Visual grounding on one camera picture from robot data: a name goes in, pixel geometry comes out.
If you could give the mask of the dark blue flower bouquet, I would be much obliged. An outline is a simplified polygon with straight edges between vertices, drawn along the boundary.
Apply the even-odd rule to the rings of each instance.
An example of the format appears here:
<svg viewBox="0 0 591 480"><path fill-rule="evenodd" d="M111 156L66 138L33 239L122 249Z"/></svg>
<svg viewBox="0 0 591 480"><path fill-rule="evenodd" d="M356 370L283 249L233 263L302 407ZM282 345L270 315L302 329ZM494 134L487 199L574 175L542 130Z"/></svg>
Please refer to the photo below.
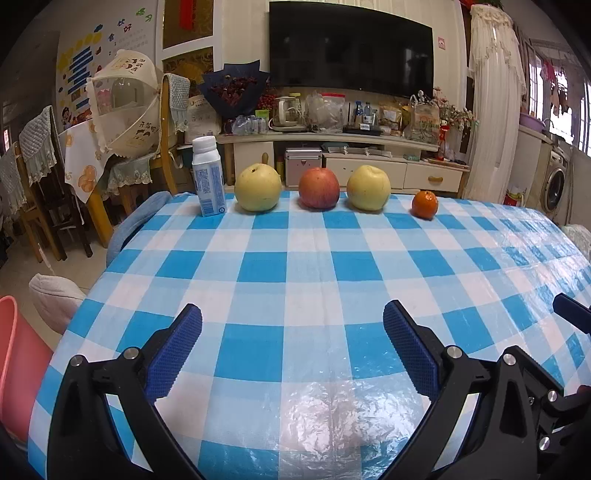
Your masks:
<svg viewBox="0 0 591 480"><path fill-rule="evenodd" d="M256 111L269 78L269 72L260 70L259 60L225 63L222 70L202 75L197 88L222 120L235 120Z"/></svg>

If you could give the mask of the red apple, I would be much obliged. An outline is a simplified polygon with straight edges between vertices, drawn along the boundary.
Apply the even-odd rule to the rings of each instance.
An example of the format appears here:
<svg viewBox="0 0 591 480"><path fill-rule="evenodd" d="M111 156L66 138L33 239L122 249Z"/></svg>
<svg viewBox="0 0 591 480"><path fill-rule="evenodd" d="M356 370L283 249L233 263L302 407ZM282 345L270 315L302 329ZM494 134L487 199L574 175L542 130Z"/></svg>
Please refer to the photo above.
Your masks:
<svg viewBox="0 0 591 480"><path fill-rule="evenodd" d="M315 210L329 210L339 201L339 180L328 168L311 168L298 184L301 204Z"/></svg>

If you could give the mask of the orange tangerine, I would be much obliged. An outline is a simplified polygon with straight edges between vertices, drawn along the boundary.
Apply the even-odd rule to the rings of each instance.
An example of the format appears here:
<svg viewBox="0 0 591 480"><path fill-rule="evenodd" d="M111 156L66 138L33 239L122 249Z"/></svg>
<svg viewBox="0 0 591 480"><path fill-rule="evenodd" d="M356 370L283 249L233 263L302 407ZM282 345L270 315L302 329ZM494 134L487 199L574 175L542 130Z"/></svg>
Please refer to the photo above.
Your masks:
<svg viewBox="0 0 591 480"><path fill-rule="evenodd" d="M439 200L432 191L420 191L413 200L411 213L424 220L433 220L439 209Z"/></svg>

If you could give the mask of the white TV cabinet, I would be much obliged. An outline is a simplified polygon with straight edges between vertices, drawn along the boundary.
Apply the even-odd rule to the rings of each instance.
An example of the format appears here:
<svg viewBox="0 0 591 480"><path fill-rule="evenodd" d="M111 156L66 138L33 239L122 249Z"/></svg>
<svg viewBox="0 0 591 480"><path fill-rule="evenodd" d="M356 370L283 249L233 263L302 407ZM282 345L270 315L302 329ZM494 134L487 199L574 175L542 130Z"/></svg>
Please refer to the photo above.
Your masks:
<svg viewBox="0 0 591 480"><path fill-rule="evenodd" d="M253 163L276 168L283 186L297 188L301 175L312 167L328 168L345 188L363 165L377 167L390 179L394 193L431 190L459 197L470 168L436 158L438 147L394 136L360 134L280 133L216 137L224 154L228 185Z"/></svg>

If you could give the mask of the white washing machine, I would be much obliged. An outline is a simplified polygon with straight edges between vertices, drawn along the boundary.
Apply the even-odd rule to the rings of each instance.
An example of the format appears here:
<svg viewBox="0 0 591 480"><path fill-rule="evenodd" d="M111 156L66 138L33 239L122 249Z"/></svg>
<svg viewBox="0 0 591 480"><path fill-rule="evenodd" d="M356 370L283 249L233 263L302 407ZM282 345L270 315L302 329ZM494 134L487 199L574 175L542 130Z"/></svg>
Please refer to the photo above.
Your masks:
<svg viewBox="0 0 591 480"><path fill-rule="evenodd" d="M541 210L549 218L558 214L567 187L569 161L569 155L560 146L550 148L540 191Z"/></svg>

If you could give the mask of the red plastic trash basin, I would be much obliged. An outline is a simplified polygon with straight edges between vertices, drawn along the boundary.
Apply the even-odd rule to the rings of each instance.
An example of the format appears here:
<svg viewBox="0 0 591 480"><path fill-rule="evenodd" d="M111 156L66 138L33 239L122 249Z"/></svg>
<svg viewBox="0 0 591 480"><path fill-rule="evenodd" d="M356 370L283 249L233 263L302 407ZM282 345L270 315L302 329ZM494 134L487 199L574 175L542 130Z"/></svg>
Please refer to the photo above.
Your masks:
<svg viewBox="0 0 591 480"><path fill-rule="evenodd" d="M21 315L12 296L0 301L0 341L1 423L25 442L52 351Z"/></svg>

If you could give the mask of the cream mesh food cover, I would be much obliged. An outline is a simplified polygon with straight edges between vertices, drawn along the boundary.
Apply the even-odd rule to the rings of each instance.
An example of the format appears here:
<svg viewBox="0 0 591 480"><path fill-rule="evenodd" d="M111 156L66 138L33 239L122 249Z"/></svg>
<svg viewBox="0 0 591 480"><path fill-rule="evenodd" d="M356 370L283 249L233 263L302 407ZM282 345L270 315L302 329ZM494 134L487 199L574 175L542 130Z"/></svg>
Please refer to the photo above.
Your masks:
<svg viewBox="0 0 591 480"><path fill-rule="evenodd" d="M98 146L134 159L158 144L159 88L156 69L143 53L120 49L86 82Z"/></svg>

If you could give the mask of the blue white checkered tablecloth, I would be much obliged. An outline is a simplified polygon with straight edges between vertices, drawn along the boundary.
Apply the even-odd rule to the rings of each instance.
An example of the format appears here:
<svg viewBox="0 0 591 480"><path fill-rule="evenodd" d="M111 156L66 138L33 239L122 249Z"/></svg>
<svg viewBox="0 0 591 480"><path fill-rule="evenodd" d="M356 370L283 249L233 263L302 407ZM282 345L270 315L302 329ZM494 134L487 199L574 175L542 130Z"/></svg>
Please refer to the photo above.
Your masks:
<svg viewBox="0 0 591 480"><path fill-rule="evenodd" d="M567 391L590 380L590 339L555 315L590 300L590 265L543 214L442 199L436 217L392 197L380 214L339 202L217 216L180 194L90 289L59 342L32 411L28 457L43 471L68 361L118 356L188 303L204 327L157 409L209 479L374 479L428 400L382 324L399 300L445 344L495 360L517 345Z"/></svg>

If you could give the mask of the yellow green apple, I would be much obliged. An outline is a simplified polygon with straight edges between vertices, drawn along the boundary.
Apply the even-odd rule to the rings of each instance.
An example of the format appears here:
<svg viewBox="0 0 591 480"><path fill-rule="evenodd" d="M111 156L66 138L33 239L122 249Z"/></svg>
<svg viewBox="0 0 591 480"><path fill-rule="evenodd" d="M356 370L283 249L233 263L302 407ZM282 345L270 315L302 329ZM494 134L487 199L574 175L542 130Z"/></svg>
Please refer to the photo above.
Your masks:
<svg viewBox="0 0 591 480"><path fill-rule="evenodd" d="M356 209L381 211L391 195L390 178L378 167L362 165L349 176L346 195Z"/></svg>

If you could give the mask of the white plastic milk bottle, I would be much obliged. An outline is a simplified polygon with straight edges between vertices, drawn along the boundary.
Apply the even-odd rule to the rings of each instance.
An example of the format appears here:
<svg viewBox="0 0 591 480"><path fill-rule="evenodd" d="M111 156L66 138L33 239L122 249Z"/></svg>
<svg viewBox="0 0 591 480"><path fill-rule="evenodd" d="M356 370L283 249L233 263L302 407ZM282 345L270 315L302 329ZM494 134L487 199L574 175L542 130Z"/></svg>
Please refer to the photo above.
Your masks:
<svg viewBox="0 0 591 480"><path fill-rule="evenodd" d="M224 214L226 201L221 156L214 136L201 136L192 140L191 165L201 214Z"/></svg>

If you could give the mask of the wooden chair with cover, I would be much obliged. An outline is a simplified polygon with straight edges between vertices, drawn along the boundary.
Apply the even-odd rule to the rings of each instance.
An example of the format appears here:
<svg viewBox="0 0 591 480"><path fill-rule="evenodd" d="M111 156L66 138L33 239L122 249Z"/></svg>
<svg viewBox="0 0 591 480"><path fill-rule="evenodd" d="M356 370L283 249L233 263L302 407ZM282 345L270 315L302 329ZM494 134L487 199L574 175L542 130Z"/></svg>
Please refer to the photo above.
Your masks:
<svg viewBox="0 0 591 480"><path fill-rule="evenodd" d="M73 188L65 180L65 160L58 138L53 107L47 105L29 120L18 136L18 147L26 171L25 185L41 214L41 225L49 228L56 258L66 260L60 232L75 232L87 258L93 255L84 228L84 218Z"/></svg>

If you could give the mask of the yellow pear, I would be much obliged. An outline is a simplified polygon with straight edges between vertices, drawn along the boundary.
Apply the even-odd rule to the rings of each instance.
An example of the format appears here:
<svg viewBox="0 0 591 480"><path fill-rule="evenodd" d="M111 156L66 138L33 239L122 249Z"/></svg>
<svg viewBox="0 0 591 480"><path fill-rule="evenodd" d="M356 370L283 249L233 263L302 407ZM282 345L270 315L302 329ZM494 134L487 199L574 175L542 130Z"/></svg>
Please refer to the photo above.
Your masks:
<svg viewBox="0 0 591 480"><path fill-rule="evenodd" d="M280 174L263 163L246 167L235 181L235 198L243 210L266 212L276 207L280 199Z"/></svg>

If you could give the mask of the black television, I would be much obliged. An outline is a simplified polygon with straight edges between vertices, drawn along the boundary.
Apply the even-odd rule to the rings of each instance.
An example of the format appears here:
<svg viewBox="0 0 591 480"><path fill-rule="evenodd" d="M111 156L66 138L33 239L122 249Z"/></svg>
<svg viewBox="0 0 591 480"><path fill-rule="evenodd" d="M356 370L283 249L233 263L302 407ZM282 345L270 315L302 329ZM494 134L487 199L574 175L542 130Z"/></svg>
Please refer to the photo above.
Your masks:
<svg viewBox="0 0 591 480"><path fill-rule="evenodd" d="M270 82L411 97L434 87L433 30L397 15L322 2L270 3Z"/></svg>

